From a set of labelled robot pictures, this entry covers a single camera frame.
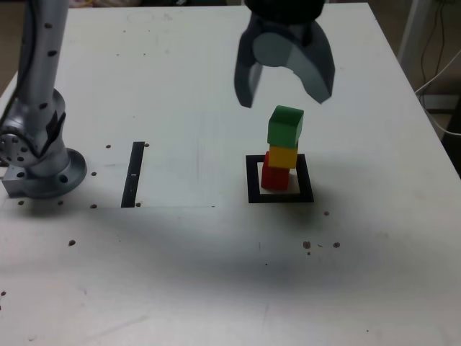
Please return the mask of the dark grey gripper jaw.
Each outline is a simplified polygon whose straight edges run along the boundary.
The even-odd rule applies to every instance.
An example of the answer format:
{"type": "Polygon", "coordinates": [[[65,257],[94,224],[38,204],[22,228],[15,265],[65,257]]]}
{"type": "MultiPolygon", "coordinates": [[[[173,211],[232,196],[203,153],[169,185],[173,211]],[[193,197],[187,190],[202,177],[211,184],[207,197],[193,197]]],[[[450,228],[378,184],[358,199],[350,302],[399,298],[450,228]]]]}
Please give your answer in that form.
{"type": "Polygon", "coordinates": [[[250,21],[238,46],[234,87],[238,101],[243,107],[252,107],[261,76],[262,65],[257,61],[253,51],[254,41],[260,34],[260,21],[250,21]]]}

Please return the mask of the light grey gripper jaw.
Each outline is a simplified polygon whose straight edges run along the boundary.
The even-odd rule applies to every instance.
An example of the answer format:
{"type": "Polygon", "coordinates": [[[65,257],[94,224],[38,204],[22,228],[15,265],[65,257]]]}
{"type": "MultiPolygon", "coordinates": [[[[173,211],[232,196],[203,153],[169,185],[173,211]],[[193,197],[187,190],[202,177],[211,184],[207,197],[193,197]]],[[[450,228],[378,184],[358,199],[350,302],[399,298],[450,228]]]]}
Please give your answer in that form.
{"type": "Polygon", "coordinates": [[[317,103],[331,97],[335,65],[328,39],[317,22],[271,29],[255,39],[253,53],[263,66],[291,70],[317,103]]]}

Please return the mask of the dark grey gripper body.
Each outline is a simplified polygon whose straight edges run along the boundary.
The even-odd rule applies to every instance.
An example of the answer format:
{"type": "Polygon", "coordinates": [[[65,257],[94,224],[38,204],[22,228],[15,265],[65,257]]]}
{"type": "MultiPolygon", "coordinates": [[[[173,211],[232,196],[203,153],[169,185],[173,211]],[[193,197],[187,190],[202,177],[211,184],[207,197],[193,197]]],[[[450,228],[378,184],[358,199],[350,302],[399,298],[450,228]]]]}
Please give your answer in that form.
{"type": "Polygon", "coordinates": [[[307,46],[313,39],[313,22],[302,24],[287,24],[265,19],[257,14],[252,14],[248,25],[248,31],[254,36],[265,33],[277,33],[289,40],[307,46]]]}

